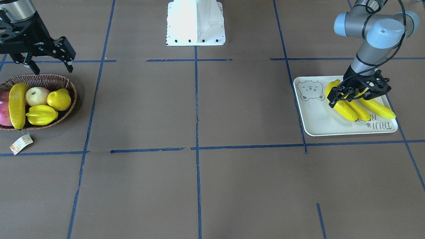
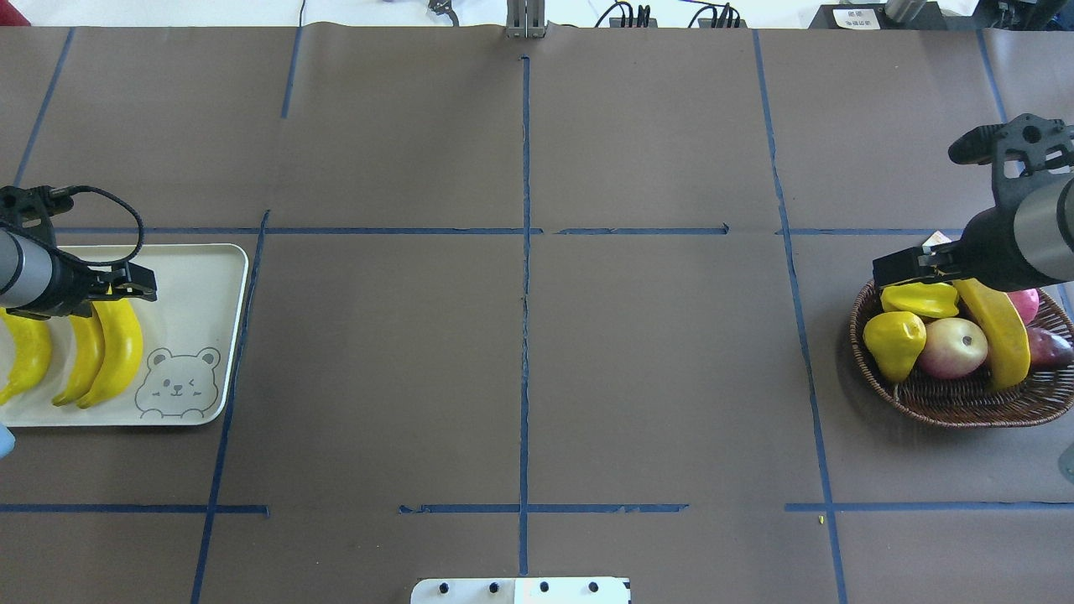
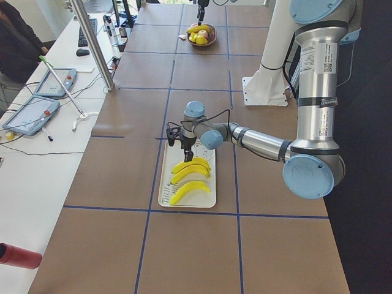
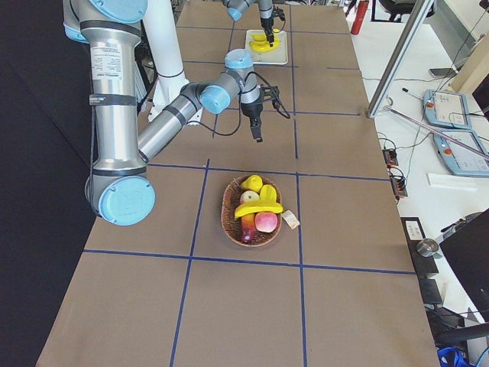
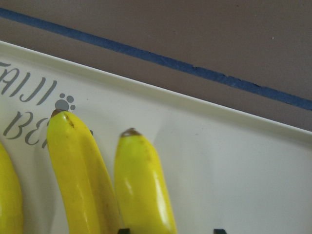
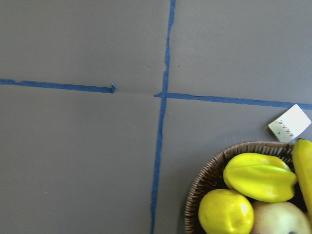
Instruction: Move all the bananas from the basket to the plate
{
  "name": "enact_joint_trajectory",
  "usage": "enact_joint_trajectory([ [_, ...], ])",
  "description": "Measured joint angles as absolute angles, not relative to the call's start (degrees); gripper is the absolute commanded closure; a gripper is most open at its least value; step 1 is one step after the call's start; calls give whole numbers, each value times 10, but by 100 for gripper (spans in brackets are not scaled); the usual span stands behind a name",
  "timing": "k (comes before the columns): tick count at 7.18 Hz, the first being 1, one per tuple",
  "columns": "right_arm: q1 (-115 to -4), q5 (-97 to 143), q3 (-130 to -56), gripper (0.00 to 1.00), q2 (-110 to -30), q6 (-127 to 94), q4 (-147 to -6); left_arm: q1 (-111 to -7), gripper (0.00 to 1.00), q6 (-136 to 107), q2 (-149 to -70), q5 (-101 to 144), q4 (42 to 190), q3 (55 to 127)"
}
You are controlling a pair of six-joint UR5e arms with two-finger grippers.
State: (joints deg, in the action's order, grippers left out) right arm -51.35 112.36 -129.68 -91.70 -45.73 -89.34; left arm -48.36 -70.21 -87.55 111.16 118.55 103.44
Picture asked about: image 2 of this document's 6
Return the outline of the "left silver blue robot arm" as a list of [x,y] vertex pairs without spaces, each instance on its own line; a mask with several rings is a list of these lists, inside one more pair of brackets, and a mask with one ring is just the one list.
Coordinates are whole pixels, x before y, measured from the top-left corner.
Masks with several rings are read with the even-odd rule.
[[50,332],[46,322],[68,317],[76,332],[77,359],[58,405],[90,408],[124,392],[135,375],[143,349],[130,299],[157,299],[156,275],[131,263],[141,246],[110,263],[88,263],[54,238],[34,238],[15,228],[3,230],[3,402],[34,390],[50,369]]

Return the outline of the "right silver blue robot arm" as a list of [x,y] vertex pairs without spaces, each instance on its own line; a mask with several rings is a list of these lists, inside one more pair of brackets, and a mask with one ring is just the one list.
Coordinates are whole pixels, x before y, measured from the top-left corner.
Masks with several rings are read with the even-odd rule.
[[1070,283],[1071,179],[1048,174],[1028,195],[1006,191],[967,222],[958,240],[912,246],[876,258],[879,289],[976,279],[1001,292]]

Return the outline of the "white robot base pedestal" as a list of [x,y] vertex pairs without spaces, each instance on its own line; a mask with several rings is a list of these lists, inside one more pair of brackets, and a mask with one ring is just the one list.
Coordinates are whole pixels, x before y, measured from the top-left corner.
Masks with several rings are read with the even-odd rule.
[[612,576],[430,578],[410,603],[632,603],[628,578]]

